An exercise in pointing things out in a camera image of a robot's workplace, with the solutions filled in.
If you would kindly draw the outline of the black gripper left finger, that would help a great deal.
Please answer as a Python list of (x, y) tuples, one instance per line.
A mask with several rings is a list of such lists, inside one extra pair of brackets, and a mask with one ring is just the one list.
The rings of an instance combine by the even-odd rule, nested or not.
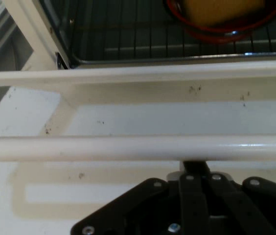
[(72, 235), (208, 235), (206, 162), (182, 163), (166, 181), (150, 178), (77, 222)]

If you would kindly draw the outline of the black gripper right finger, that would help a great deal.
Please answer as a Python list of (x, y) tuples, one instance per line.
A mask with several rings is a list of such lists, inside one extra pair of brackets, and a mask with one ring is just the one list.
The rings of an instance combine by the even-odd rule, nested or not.
[(242, 184), (213, 172), (207, 179), (212, 215), (225, 220), (235, 235), (276, 235), (276, 183), (249, 177)]

